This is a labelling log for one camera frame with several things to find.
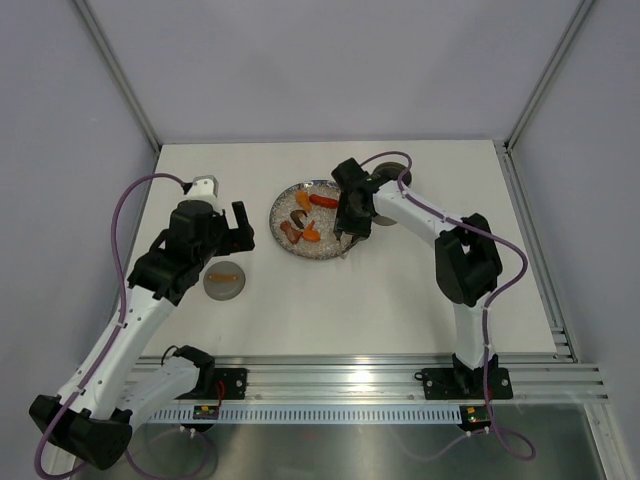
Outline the orange carrot piece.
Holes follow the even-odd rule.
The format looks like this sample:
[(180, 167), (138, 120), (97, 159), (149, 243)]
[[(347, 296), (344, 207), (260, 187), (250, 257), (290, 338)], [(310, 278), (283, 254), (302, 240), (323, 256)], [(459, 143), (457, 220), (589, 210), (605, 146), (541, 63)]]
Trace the orange carrot piece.
[(315, 229), (315, 221), (312, 220), (303, 230), (302, 238), (310, 243), (318, 243), (321, 241), (321, 235), (318, 230)]

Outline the grey round lid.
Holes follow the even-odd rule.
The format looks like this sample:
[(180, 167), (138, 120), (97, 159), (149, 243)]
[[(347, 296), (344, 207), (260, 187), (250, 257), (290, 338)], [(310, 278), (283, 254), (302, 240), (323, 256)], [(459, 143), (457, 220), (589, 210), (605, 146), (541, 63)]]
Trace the grey round lid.
[(206, 295), (216, 301), (236, 298), (245, 288), (246, 274), (235, 262), (220, 261), (204, 273), (203, 288)]

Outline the orange food piece top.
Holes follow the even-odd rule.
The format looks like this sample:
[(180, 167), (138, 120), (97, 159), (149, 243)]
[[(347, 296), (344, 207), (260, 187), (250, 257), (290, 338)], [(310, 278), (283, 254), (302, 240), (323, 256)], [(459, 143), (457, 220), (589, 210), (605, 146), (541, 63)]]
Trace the orange food piece top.
[(309, 200), (309, 194), (304, 190), (298, 190), (295, 194), (297, 204), (305, 211), (310, 212), (312, 209), (311, 202)]

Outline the grey cylindrical container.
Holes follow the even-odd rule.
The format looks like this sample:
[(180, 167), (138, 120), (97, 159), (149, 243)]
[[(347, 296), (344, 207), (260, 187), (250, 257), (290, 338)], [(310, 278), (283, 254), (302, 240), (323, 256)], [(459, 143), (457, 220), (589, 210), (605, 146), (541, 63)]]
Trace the grey cylindrical container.
[(400, 163), (387, 161), (376, 166), (371, 174), (371, 184), (377, 188), (372, 194), (372, 221), (380, 226), (396, 224), (398, 212), (410, 204), (398, 187), (398, 178), (406, 167)]

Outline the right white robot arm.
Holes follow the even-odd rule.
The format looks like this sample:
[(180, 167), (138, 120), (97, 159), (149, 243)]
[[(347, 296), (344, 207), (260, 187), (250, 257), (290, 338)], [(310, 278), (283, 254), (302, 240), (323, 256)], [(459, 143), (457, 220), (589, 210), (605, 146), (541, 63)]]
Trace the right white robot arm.
[(463, 397), (478, 395), (490, 381), (485, 362), (494, 357), (485, 339), (482, 306), (496, 290), (503, 271), (486, 219), (447, 213), (396, 180), (381, 174), (357, 179), (336, 178), (340, 189), (334, 234), (353, 242), (368, 238), (376, 217), (386, 217), (418, 236), (434, 250), (436, 283), (452, 303), (456, 347), (447, 384)]

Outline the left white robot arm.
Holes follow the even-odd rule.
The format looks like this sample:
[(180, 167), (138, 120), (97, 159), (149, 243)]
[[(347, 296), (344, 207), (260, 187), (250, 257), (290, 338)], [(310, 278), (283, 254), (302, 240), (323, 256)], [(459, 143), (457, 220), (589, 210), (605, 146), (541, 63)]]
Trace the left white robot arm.
[(237, 222), (202, 200), (185, 200), (169, 225), (134, 264), (121, 303), (77, 372), (56, 394), (36, 397), (29, 415), (46, 444), (100, 469), (127, 451), (134, 432), (174, 399), (219, 392), (212, 355), (182, 346), (164, 365), (131, 388), (126, 380), (155, 332), (194, 287), (209, 261), (254, 249), (245, 206), (232, 205)]

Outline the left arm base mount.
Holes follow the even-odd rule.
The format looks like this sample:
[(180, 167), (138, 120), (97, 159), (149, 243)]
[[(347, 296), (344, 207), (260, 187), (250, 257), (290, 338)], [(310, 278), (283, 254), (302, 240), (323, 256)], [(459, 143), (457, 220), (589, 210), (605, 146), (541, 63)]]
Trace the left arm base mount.
[(198, 369), (197, 383), (177, 400), (244, 400), (248, 370), (241, 367), (220, 367), (215, 358), (195, 347), (171, 345), (161, 359), (184, 358)]

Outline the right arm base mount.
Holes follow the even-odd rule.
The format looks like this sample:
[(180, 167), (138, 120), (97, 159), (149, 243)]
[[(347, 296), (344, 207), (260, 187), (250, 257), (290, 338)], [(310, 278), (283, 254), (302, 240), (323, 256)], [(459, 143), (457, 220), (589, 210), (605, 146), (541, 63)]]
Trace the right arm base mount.
[(484, 368), (470, 373), (462, 369), (423, 368), (414, 373), (426, 400), (511, 400), (514, 398), (509, 372), (506, 368)]

